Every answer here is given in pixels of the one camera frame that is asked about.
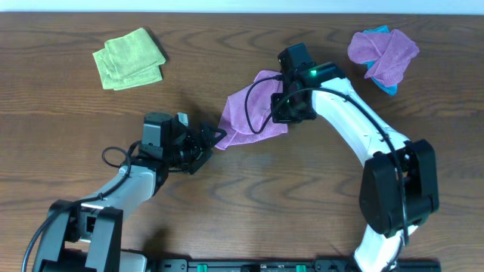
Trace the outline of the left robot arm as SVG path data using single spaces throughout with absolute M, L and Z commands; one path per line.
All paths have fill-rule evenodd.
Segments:
M 163 186 L 169 173 L 194 174 L 226 131 L 177 118 L 145 120 L 142 139 L 122 151 L 117 175 L 77 201 L 59 199 L 35 232 L 26 258 L 38 246 L 34 271 L 155 271 L 147 256 L 121 248 L 123 222 Z

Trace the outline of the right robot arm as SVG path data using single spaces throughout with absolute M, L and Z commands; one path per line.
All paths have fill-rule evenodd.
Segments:
M 438 261 L 400 260 L 410 235 L 439 208 L 436 154 L 388 126 L 334 63 L 281 63 L 283 91 L 271 97 L 274 122 L 321 116 L 363 166 L 358 197 L 367 227 L 350 270 L 439 271 Z

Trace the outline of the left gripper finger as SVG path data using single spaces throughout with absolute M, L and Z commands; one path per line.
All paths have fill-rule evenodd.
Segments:
M 213 127 L 209 123 L 201 122 L 200 136 L 205 147 L 213 148 L 227 136 L 227 132 L 224 129 Z
M 200 154 L 188 164 L 189 174 L 195 174 L 211 158 L 212 153 L 211 150 L 201 151 Z

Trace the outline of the folded green cloth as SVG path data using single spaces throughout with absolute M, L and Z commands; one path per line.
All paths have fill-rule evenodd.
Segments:
M 121 91 L 163 80 L 163 53 L 144 28 L 110 39 L 94 52 L 102 88 Z

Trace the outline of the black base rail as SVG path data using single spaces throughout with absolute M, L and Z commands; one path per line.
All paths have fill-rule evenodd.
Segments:
M 360 271 L 351 261 L 322 258 L 315 261 L 188 261 L 163 259 L 151 264 L 151 272 L 351 272 Z

